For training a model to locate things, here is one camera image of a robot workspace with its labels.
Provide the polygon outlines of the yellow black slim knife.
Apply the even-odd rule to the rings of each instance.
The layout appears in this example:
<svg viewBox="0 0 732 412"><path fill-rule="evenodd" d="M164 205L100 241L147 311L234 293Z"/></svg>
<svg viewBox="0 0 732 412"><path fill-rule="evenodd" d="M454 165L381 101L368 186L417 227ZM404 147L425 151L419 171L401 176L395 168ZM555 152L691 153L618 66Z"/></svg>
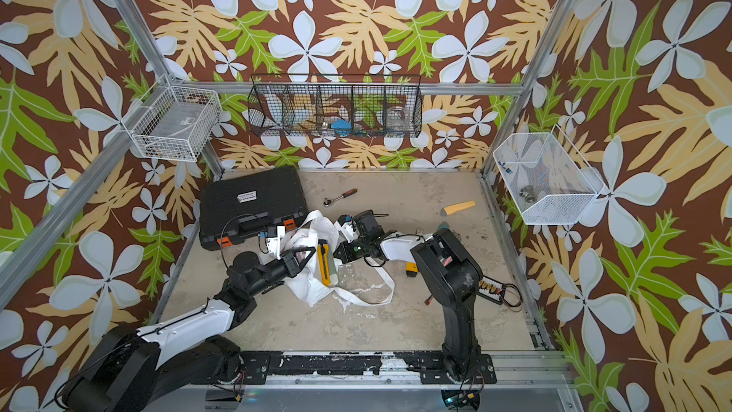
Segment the yellow black slim knife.
<svg viewBox="0 0 732 412"><path fill-rule="evenodd" d="M330 247L326 240L318 241L318 266L320 270L321 282L330 287L333 282L331 279L331 265L329 263Z"/></svg>

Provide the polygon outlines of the white tote bag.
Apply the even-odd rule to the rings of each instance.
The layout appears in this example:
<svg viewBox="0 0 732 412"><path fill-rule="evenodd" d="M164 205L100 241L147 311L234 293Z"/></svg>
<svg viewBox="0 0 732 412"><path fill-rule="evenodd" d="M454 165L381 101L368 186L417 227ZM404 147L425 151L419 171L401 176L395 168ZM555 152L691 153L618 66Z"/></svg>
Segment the white tote bag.
<svg viewBox="0 0 732 412"><path fill-rule="evenodd" d="M396 284L383 269L377 269L389 294L375 303L362 298L340 285L339 265L332 248L340 244L340 226L324 217L318 210L310 212L303 223L290 233L284 234L284 240L278 257L283 259L286 252L302 250L296 253L295 259L300 266L295 267L295 276L286 278L285 284L294 295L310 306L335 293L346 303L362 307L380 307L392 302Z"/></svg>

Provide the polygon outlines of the yellow wide utility knife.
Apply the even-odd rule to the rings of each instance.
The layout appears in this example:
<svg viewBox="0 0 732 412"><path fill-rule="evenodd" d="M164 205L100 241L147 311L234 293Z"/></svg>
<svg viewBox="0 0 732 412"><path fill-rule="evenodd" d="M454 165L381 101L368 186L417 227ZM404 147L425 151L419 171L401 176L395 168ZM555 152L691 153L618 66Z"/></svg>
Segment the yellow wide utility knife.
<svg viewBox="0 0 732 412"><path fill-rule="evenodd" d="M406 276L409 278L415 278L417 274L419 274L419 268L417 268L417 265L413 262L406 263L405 266L405 272Z"/></svg>

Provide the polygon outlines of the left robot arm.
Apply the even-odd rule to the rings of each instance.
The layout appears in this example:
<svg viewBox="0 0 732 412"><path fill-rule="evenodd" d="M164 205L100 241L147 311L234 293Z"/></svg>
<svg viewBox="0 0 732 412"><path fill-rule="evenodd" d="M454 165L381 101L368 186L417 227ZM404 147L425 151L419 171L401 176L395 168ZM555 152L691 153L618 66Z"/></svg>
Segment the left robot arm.
<svg viewBox="0 0 732 412"><path fill-rule="evenodd" d="M235 383L241 351L225 333L251 316L257 295L295 278L317 251L297 247L266 264L254 252L237 255L221 290L200 307L155 325L110 330L57 389L55 402L72 411L141 411L187 385Z"/></svg>

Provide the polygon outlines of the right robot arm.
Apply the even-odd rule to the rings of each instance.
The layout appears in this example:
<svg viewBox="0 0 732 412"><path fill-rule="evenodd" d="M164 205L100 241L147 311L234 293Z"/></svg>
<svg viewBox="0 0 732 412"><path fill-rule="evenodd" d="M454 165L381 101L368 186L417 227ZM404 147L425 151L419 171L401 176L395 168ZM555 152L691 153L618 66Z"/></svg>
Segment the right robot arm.
<svg viewBox="0 0 732 412"><path fill-rule="evenodd" d="M475 302L482 269L448 228L431 236L394 232L361 234L337 246L342 263L358 259L405 261L417 266L433 300L442 307L445 338L444 365L452 381L466 381L478 367L482 349L475 326Z"/></svg>

